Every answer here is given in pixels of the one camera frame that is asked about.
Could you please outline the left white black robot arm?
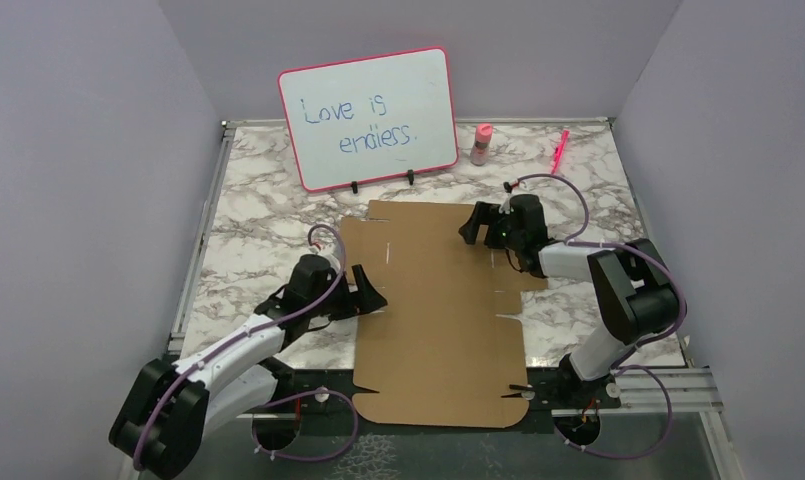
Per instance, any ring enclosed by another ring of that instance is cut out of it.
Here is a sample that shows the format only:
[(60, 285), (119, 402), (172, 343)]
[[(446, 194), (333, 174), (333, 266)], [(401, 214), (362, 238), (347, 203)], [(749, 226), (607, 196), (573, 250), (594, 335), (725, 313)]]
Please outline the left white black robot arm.
[(272, 413), (252, 435), (258, 450), (277, 458), (299, 431), (305, 400), (337, 397), (351, 406), (345, 394), (325, 387), (296, 392), (296, 370), (276, 358), (309, 332), (316, 317), (342, 320), (387, 306), (361, 265), (351, 271), (353, 287), (335, 259), (305, 254), (288, 282), (236, 330), (182, 360), (145, 364), (109, 430), (109, 443), (136, 470), (173, 479), (208, 435), (252, 408)]

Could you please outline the pink marker pen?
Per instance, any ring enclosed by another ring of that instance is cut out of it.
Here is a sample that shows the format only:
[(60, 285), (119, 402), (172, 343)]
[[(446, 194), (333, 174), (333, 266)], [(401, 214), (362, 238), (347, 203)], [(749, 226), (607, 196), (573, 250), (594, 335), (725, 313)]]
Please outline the pink marker pen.
[(559, 143), (557, 144), (557, 146), (556, 146), (556, 148), (554, 150), (554, 154), (553, 154), (553, 159), (552, 159), (552, 164), (551, 164), (551, 169), (550, 169), (551, 174), (556, 174), (558, 172), (559, 168), (560, 168), (560, 165), (561, 165), (562, 159), (563, 159), (563, 155), (564, 155), (564, 150), (565, 150), (566, 145), (568, 143), (569, 136), (570, 136), (570, 131), (569, 130), (563, 130), (561, 132)]

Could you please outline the pink-capped spray bottle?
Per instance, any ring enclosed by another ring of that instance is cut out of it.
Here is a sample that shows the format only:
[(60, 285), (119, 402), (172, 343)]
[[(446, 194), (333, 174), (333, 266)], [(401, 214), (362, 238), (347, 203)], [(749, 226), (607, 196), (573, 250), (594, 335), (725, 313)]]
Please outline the pink-capped spray bottle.
[(476, 126), (470, 150), (470, 161), (473, 165), (483, 166), (487, 162), (492, 135), (493, 126), (490, 123), (481, 123)]

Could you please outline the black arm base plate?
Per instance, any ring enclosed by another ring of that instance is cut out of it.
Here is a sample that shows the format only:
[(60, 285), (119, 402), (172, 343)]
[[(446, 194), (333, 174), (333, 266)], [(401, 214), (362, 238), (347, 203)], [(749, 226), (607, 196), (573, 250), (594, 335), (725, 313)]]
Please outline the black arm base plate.
[(351, 369), (274, 368), (272, 397), (251, 408), (253, 427), (265, 436), (343, 436), (359, 416), (359, 430), (377, 435), (449, 433), (551, 434), (556, 416), (600, 424), (621, 407), (610, 394), (612, 377), (587, 396), (563, 401), (554, 395), (554, 367), (529, 367), (525, 381), (510, 387), (428, 387), (382, 395), (357, 386)]

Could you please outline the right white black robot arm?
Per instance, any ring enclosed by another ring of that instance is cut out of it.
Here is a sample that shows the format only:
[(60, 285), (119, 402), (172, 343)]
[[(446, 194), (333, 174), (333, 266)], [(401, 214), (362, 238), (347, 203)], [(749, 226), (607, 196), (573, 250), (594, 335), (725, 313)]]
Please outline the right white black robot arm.
[(458, 233), (468, 245), (482, 241), (506, 252), (521, 273), (593, 286), (602, 323), (562, 358), (552, 385), (567, 406), (590, 399), (613, 368), (638, 347), (671, 333), (686, 315), (686, 302), (651, 241), (558, 241), (550, 236), (535, 195), (514, 195), (503, 204), (477, 202)]

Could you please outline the pink-framed whiteboard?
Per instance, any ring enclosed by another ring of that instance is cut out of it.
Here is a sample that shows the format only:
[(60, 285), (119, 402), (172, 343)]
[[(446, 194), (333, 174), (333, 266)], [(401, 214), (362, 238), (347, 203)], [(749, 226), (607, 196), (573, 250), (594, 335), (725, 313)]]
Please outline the pink-framed whiteboard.
[(459, 160), (449, 56), (441, 47), (285, 70), (278, 88), (308, 192)]

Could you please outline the aluminium table frame rail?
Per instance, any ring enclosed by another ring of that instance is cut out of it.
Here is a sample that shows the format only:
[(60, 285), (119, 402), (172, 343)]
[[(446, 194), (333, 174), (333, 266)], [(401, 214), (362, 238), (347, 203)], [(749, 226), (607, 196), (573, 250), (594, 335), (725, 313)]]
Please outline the aluminium table frame rail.
[[(203, 254), (211, 257), (225, 247), (247, 248), (248, 262), (256, 269), (251, 282), (266, 281), (273, 292), (288, 282), (302, 255), (330, 256), (343, 266), (353, 287), (341, 223), (348, 216), (365, 216), (371, 201), (465, 204), (473, 210), (479, 201), (503, 204), (520, 194), (539, 198), (549, 234), (558, 241), (625, 244), (645, 238), (612, 129), (576, 124), (569, 131), (566, 155), (556, 174), (549, 169), (557, 138), (553, 126), (500, 125), (484, 166), (460, 159), (450, 169), (415, 174), (412, 186), (405, 176), (358, 185), (357, 194), (350, 187), (303, 194), (288, 181), (284, 166), (294, 156), (290, 134), (279, 126), (241, 127), (227, 144), (230, 157), (205, 230), (208, 244)], [(562, 358), (602, 320), (590, 283), (538, 279), (546, 281), (546, 288), (522, 296), (526, 370), (557, 370)], [(271, 294), (255, 295), (243, 303), (243, 323)], [(293, 369), (354, 371), (357, 322), (363, 316), (336, 321), (316, 317), (310, 331), (276, 358)], [(609, 376), (615, 383), (609, 392), (621, 401), (620, 408), (601, 414), (597, 427), (587, 420), (556, 416), (549, 435), (579, 453), (595, 455), (595, 440), (612, 414), (673, 417), (678, 412), (706, 415), (722, 409), (706, 368), (621, 363)]]

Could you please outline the brown cardboard box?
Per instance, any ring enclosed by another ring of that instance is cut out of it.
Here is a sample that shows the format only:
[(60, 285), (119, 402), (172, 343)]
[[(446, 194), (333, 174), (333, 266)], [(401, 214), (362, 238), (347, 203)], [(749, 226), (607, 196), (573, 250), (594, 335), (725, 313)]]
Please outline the brown cardboard box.
[(467, 245), (465, 204), (373, 200), (342, 220), (348, 263), (361, 264), (388, 301), (357, 322), (355, 382), (377, 391), (510, 387), (525, 381), (522, 296), (547, 283), (505, 255)]

